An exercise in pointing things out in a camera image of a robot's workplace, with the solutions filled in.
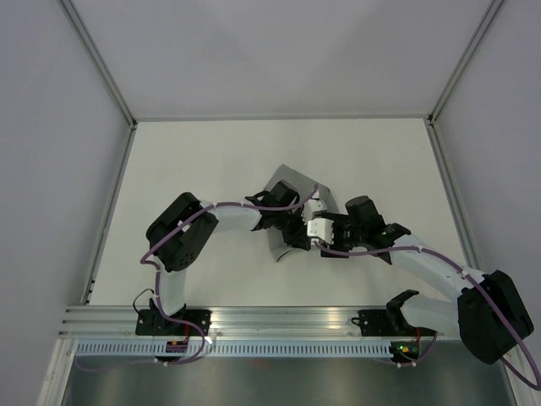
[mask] metal frame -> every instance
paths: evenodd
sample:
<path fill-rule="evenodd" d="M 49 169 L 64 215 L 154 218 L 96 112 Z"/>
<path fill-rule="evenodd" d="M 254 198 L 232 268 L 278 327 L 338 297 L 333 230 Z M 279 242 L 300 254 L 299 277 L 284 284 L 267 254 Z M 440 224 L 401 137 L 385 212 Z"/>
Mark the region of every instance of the metal frame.
<path fill-rule="evenodd" d="M 130 128 L 124 142 L 122 158 L 120 159 L 118 167 L 115 171 L 115 181 L 112 184 L 109 196 L 107 198 L 106 209 L 103 213 L 103 218 L 101 219 L 100 233 L 96 237 L 94 248 L 92 249 L 92 255 L 90 257 L 91 261 L 89 264 L 86 278 L 87 283 L 85 285 L 85 290 L 83 291 L 80 300 L 80 303 L 84 305 L 87 305 L 90 302 L 90 295 L 92 294 L 92 288 L 94 285 L 94 281 L 96 280 L 96 273 L 98 272 L 101 256 L 103 255 L 103 249 L 105 248 L 107 235 L 109 233 L 109 227 L 111 226 L 112 216 L 115 212 L 118 195 L 120 194 L 120 188 L 124 179 L 126 167 L 128 166 L 129 154 L 132 150 L 132 145 L 134 144 L 136 130 L 137 124 L 133 128 Z"/>
<path fill-rule="evenodd" d="M 469 63 L 472 61 L 473 56 L 476 54 L 479 46 L 481 45 L 481 42 L 489 32 L 490 27 L 492 27 L 493 23 L 495 22 L 495 19 L 500 13 L 504 3 L 505 0 L 492 0 L 487 10 L 484 12 L 483 18 L 479 22 L 477 29 L 473 33 L 472 38 L 466 46 L 466 49 L 460 56 L 460 59 L 458 60 L 458 63 L 453 69 L 451 76 L 447 80 L 447 83 L 445 84 L 445 87 L 441 92 L 438 101 L 436 102 L 434 108 L 429 114 L 429 121 L 431 123 L 434 123 L 435 120 L 438 119 L 438 117 L 441 115 L 441 112 L 443 111 L 445 104 L 447 103 L 449 97 L 455 89 L 456 84 L 464 74 Z"/>
<path fill-rule="evenodd" d="M 74 29 L 75 35 L 79 38 L 83 48 L 97 69 L 98 74 L 101 76 L 109 95 L 117 105 L 120 113 L 124 116 L 124 119 L 128 122 L 130 128 L 133 129 L 137 124 L 137 121 L 130 112 L 128 104 L 124 100 L 120 89 L 118 89 L 117 83 L 112 77 L 111 72 L 109 72 L 109 68 L 105 64 L 105 61 L 101 57 L 94 40 L 90 36 L 90 32 L 86 29 L 85 23 L 81 19 L 77 8 L 72 0 L 57 0 L 57 2 Z"/>
<path fill-rule="evenodd" d="M 212 117 L 175 117 L 175 118 L 141 118 L 138 123 L 170 123 L 184 121 L 243 121 L 243 120 L 343 120 L 355 118 L 426 118 L 426 113 L 412 114 L 281 114 L 253 116 L 212 116 Z"/>
<path fill-rule="evenodd" d="M 130 112 L 122 93 L 118 89 L 114 78 L 111 76 L 96 44 L 93 42 L 90 33 L 80 18 L 72 0 L 57 0 L 61 9 L 66 14 L 69 23 L 73 26 L 77 37 L 80 39 L 83 47 L 89 54 L 92 63 L 95 65 L 98 73 L 109 91 L 112 99 L 115 101 L 118 109 L 128 122 L 130 134 L 127 138 L 123 158 L 119 164 L 117 178 L 112 187 L 110 198 L 107 203 L 107 212 L 104 216 L 101 232 L 97 238 L 93 251 L 92 262 L 89 269 L 89 282 L 83 294 L 85 303 L 99 266 L 101 253 L 107 239 L 107 231 L 114 213 L 114 206 L 117 201 L 120 186 L 123 180 L 123 174 L 128 162 L 129 152 L 134 140 L 137 120 Z M 495 21 L 505 0 L 493 0 L 485 12 L 481 22 L 475 30 L 466 50 L 462 54 L 459 62 L 454 68 L 451 77 L 447 80 L 444 90 L 441 92 L 434 108 L 426 117 L 418 115 L 408 116 L 409 118 L 423 118 L 430 143 L 434 152 L 434 159 L 438 166 L 445 193 L 449 201 L 451 213 L 456 225 L 456 229 L 461 241 L 462 249 L 467 263 L 471 267 L 479 267 L 480 260 L 475 247 L 471 229 L 467 223 L 467 218 L 458 194 L 456 183 L 452 177 L 451 168 L 445 156 L 444 146 L 442 145 L 440 135 L 437 131 L 436 120 L 441 115 L 445 104 L 452 94 L 456 84 L 462 77 L 465 69 L 469 65 L 473 56 L 479 49 L 482 40 L 485 38 L 489 28 Z M 333 118 L 399 118 L 398 116 L 351 116 Z M 236 118 L 185 118 L 173 121 L 188 120 L 223 120 L 223 119 L 295 119 L 295 118 L 329 118 L 326 116 L 317 117 L 236 117 Z M 163 118 L 157 120 L 145 119 L 142 121 L 165 121 Z M 360 331 L 349 321 L 352 316 L 357 314 L 361 308 L 352 307 L 329 307 L 329 308 L 211 308 L 212 328 L 211 336 L 226 340 L 320 340 L 325 342 L 359 342 L 365 340 L 360 336 Z M 66 387 L 69 371 L 72 366 L 74 351 L 77 348 L 80 339 L 114 339 L 114 340 L 135 340 L 138 342 L 143 339 L 134 335 L 134 323 L 137 315 L 129 306 L 72 306 L 66 309 L 66 313 L 61 325 L 57 347 L 52 356 L 52 362 L 47 372 L 46 381 L 40 395 L 38 404 L 60 404 L 64 388 Z M 518 351 L 512 356 L 521 360 Z M 511 386 L 516 395 L 519 404 L 540 404 L 535 400 L 531 391 L 524 391 L 524 387 L 516 379 L 511 378 Z"/>

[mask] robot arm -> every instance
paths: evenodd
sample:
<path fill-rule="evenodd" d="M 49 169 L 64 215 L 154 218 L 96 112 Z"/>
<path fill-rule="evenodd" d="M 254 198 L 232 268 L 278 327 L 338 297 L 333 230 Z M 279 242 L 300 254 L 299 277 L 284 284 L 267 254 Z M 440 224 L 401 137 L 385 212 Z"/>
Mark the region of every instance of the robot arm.
<path fill-rule="evenodd" d="M 495 271 L 462 266 L 459 273 L 450 263 L 441 260 L 419 238 L 400 224 L 387 224 L 367 196 L 346 203 L 348 218 L 338 215 L 339 223 L 321 226 L 315 218 L 308 223 L 308 232 L 316 244 L 329 255 L 362 246 L 369 250 L 410 247 L 379 254 L 384 261 L 399 266 L 444 294 L 449 301 L 429 299 L 417 291 L 407 290 L 387 304 L 387 317 L 397 326 L 426 327 L 452 337 L 460 336 L 465 346 L 478 359 L 493 364 L 516 345 L 516 340 L 495 316 L 481 293 L 465 278 L 468 275 L 481 285 L 501 309 L 520 338 L 533 332 L 533 324 L 519 293 L 509 276 Z M 324 228 L 331 228 L 329 238 Z"/>
<path fill-rule="evenodd" d="M 375 256 L 393 266 L 411 272 L 442 292 L 449 301 L 429 299 L 408 290 L 387 304 L 392 325 L 419 326 L 460 336 L 466 347 L 483 362 L 492 364 L 516 345 L 486 300 L 463 276 L 465 272 L 479 283 L 498 305 L 521 338 L 533 332 L 533 324 L 512 280 L 501 271 L 490 275 L 468 267 L 462 274 L 453 266 L 423 248 L 420 239 L 400 224 L 385 224 L 383 217 L 368 196 L 346 203 L 347 214 L 330 213 L 325 203 L 314 195 L 296 210 L 266 211 L 266 207 L 284 207 L 299 202 L 300 196 L 285 181 L 271 191 L 247 197 L 238 206 L 212 205 L 197 200 L 192 194 L 180 195 L 149 227 L 146 237 L 150 247 L 161 244 L 181 222 L 195 213 L 209 210 L 194 218 L 183 231 L 166 239 L 155 256 L 162 263 L 160 295 L 167 315 L 179 317 L 185 306 L 186 268 L 199 256 L 214 232 L 231 230 L 258 231 L 276 228 L 284 242 L 294 248 L 310 250 L 312 244 L 321 249 L 321 256 L 347 258 L 356 247 L 380 250 Z M 411 247 L 393 250 L 394 247 Z"/>

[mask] gray wall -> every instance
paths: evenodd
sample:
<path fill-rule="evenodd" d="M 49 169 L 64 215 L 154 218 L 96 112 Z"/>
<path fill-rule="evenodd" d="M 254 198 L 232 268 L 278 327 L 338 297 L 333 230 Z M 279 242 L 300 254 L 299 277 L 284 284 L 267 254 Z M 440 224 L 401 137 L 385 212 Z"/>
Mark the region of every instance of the gray wall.
<path fill-rule="evenodd" d="M 541 2 L 506 2 L 439 128 L 487 270 L 514 278 L 541 328 Z M 541 362 L 539 333 L 527 340 Z"/>
<path fill-rule="evenodd" d="M 74 0 L 137 118 L 426 114 L 490 0 Z"/>
<path fill-rule="evenodd" d="M 39 393 L 127 124 L 54 0 L 0 13 L 0 403 Z"/>

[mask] black mounting bracket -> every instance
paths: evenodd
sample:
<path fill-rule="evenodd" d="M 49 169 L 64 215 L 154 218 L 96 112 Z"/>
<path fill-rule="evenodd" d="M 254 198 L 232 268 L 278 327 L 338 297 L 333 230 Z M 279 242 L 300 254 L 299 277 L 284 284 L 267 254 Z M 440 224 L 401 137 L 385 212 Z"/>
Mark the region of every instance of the black mounting bracket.
<path fill-rule="evenodd" d="M 363 337 L 416 337 L 417 328 L 401 326 L 396 328 L 388 317 L 387 309 L 360 310 L 358 319 L 352 323 L 359 326 Z M 419 328 L 422 337 L 433 337 L 435 331 L 429 328 Z"/>
<path fill-rule="evenodd" d="M 207 335 L 210 329 L 210 310 L 186 309 L 185 307 L 171 316 L 173 319 L 191 321 L 198 326 L 203 333 Z M 135 327 L 136 336 L 184 336 L 185 325 L 167 321 L 160 315 L 160 311 L 150 301 L 150 308 L 139 311 L 137 326 Z M 190 327 L 189 335 L 199 337 L 197 330 Z"/>

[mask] gray metal sheet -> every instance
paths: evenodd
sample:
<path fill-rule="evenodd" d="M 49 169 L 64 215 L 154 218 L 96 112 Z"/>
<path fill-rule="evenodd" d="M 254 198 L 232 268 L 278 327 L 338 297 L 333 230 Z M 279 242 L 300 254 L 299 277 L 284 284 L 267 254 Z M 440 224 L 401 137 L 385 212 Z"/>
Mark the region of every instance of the gray metal sheet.
<path fill-rule="evenodd" d="M 84 366 L 126 358 L 84 357 Z M 64 406 L 139 405 L 504 406 L 515 404 L 500 365 L 457 343 L 438 343 L 418 367 L 369 359 L 202 359 L 185 366 L 132 365 L 96 373 L 72 369 Z"/>
<path fill-rule="evenodd" d="M 294 169 L 291 169 L 288 165 L 282 164 L 276 172 L 270 178 L 269 183 L 265 186 L 265 190 L 271 190 L 278 182 L 285 180 L 297 192 L 301 195 L 301 198 L 308 195 L 314 186 L 318 184 L 318 191 L 320 192 L 320 200 L 324 201 L 327 204 L 327 209 L 330 212 L 338 213 L 338 206 L 336 205 L 335 199 L 332 196 L 331 190 L 316 182 L 312 178 L 305 176 Z M 276 230 L 275 228 L 269 228 L 267 230 L 267 236 L 269 238 L 269 249 L 270 253 L 274 257 L 275 261 L 279 261 L 285 254 L 295 251 L 292 247 L 289 247 L 284 243 L 283 237 L 281 236 L 281 231 Z"/>

